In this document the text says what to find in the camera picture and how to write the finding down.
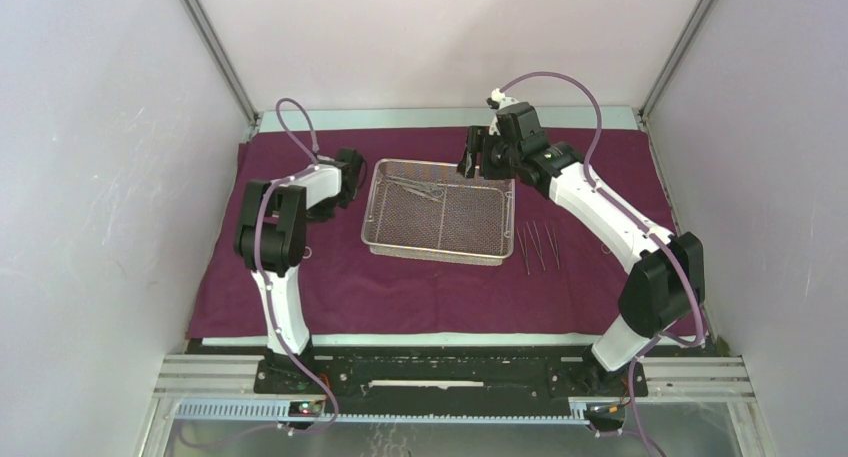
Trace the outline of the metal mesh instrument tray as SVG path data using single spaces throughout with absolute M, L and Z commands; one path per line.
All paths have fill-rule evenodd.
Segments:
M 392 166 L 439 167 L 445 204 L 401 190 Z M 462 177 L 449 163 L 382 159 L 369 188 L 361 240 L 376 255 L 499 266 L 514 250 L 515 182 Z

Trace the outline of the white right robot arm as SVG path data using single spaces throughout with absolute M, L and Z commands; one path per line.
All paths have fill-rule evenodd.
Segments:
M 468 130 L 457 171 L 465 178 L 517 179 L 564 209 L 605 245 L 627 274 L 618 316 L 591 345 L 581 369 L 585 388 L 606 395 L 621 368 L 666 336 L 676 322 L 695 318 L 691 345 L 703 342 L 699 316 L 703 246 L 692 233 L 676 236 L 626 202 L 566 143 L 553 144 L 536 109 L 512 97 L 490 98 L 491 124 Z

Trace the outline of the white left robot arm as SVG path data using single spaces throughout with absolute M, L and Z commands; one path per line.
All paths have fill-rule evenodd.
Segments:
M 246 184 L 234 250 L 259 289 L 268 353 L 272 362 L 281 363 L 277 379 L 292 393 L 308 391 L 316 380 L 316 367 L 306 359 L 311 335 L 299 290 L 299 265 L 311 253 L 308 226 L 347 208 L 366 174 L 364 156 L 342 148 L 334 158 L 320 156 L 294 175 Z

